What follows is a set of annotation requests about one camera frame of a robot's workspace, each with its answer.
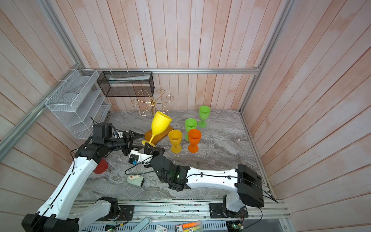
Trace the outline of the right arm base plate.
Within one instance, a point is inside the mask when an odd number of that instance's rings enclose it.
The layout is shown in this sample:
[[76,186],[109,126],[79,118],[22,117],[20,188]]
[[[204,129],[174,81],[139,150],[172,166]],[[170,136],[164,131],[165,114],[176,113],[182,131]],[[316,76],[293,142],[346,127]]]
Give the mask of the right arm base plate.
[[211,203],[209,204],[209,211],[211,218],[247,218],[248,211],[246,207],[242,207],[238,212],[232,212],[227,210],[223,203]]

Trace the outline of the gold rack with wooden base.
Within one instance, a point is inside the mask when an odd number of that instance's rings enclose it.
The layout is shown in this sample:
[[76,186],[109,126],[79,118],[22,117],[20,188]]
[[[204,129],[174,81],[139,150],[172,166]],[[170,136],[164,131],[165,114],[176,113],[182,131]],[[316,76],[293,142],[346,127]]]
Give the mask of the gold rack with wooden base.
[[130,104],[131,106],[135,107],[135,106],[138,106],[139,103],[144,103],[144,104],[146,105],[146,107],[141,108],[141,109],[139,110],[139,114],[140,114],[140,116],[143,116],[143,117],[146,117],[146,116],[148,116],[149,114],[151,114],[151,115],[154,117],[154,116],[155,116],[155,113],[156,113],[157,111],[166,114],[166,113],[169,111],[169,109],[168,109],[168,107],[167,107],[165,104],[166,104],[166,103],[171,103],[171,102],[173,102],[173,101],[174,101],[174,96],[172,96],[172,95],[167,95],[167,96],[165,96],[166,99],[167,99],[166,102],[158,102],[158,100],[160,100],[160,99],[162,98],[162,96],[165,94],[165,90],[163,90],[163,89],[159,89],[159,90],[156,91],[156,93],[160,93],[160,96],[159,96],[157,99],[154,99],[153,97],[150,97],[150,96],[149,96],[149,93],[148,93],[147,90],[140,89],[140,90],[138,91],[138,95],[139,95],[140,97],[143,97],[143,96],[146,94],[150,100],[146,102],[146,101],[142,101],[142,100],[134,99],[134,100],[132,100],[129,104]]

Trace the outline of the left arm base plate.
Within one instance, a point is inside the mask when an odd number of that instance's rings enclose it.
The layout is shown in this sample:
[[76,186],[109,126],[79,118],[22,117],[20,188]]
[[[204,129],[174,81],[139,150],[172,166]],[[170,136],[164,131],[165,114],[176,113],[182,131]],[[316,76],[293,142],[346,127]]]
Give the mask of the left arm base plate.
[[120,211],[116,217],[109,218],[109,217],[102,217],[98,221],[116,221],[116,220],[123,220],[123,221],[131,221],[133,219],[134,214],[134,205],[119,205]]

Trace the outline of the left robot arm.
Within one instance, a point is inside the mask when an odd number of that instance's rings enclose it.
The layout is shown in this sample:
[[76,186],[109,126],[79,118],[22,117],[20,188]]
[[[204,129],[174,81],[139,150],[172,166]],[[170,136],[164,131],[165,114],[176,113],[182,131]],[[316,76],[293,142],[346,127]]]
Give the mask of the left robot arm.
[[80,213],[71,213],[75,199],[87,178],[113,151],[129,154],[135,146],[133,141],[144,135],[134,131],[115,132],[112,123],[96,123],[93,134],[82,144],[73,162],[49,199],[35,214],[27,214],[22,220],[26,232],[80,232],[95,221],[106,218],[116,221],[121,211],[118,200],[101,197]]

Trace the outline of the yellow wine glass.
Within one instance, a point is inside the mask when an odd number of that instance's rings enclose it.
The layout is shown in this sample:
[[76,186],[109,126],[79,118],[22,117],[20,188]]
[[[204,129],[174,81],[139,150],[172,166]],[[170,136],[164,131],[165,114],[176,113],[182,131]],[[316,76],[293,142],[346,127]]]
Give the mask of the yellow wine glass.
[[152,131],[151,139],[149,141],[143,140],[142,144],[144,146],[146,144],[150,144],[153,147],[155,147],[155,145],[152,143],[153,139],[155,138],[155,136],[163,133],[168,128],[168,126],[170,125],[172,120],[173,119],[170,118],[169,116],[167,116],[166,114],[157,111],[155,113],[155,116],[154,116],[154,118],[152,120],[152,124],[151,124],[151,131]]
[[171,151],[175,154],[180,153],[182,148],[181,148],[181,141],[183,138],[183,135],[181,131],[179,130],[172,130],[168,134],[169,141],[172,144]]

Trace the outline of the orange wine glass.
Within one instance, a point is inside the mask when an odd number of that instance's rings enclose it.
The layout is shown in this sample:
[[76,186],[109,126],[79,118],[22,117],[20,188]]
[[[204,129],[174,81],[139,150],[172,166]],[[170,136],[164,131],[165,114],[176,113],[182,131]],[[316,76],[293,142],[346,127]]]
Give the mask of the orange wine glass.
[[202,137],[202,133],[197,129],[192,129],[188,132],[188,140],[190,145],[188,146],[188,150],[191,153],[196,153],[199,150],[198,143],[200,142]]

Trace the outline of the green wine glass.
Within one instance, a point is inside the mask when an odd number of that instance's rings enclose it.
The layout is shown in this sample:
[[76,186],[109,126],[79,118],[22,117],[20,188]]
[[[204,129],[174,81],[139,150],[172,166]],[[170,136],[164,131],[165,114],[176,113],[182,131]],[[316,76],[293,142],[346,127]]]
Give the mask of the green wine glass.
[[206,105],[203,105],[203,106],[200,107],[199,116],[200,116],[201,121],[198,122],[198,126],[200,128],[207,127],[206,120],[209,118],[210,113],[211,113],[211,108],[210,107],[208,107]]
[[187,119],[185,121],[185,130],[186,130],[186,135],[185,135],[185,140],[189,141],[188,139],[188,133],[190,130],[197,129],[198,122],[195,119]]

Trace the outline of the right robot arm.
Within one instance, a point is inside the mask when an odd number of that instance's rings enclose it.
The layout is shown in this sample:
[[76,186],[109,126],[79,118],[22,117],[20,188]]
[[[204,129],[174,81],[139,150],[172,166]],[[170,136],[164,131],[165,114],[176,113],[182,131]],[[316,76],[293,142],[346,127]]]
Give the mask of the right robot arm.
[[215,171],[202,170],[189,166],[175,165],[163,156],[164,149],[145,142],[145,153],[152,156],[149,161],[162,183],[170,189],[213,188],[230,193],[223,200],[223,207],[230,212],[238,212],[243,206],[264,207],[262,178],[248,166],[239,164],[236,169]]

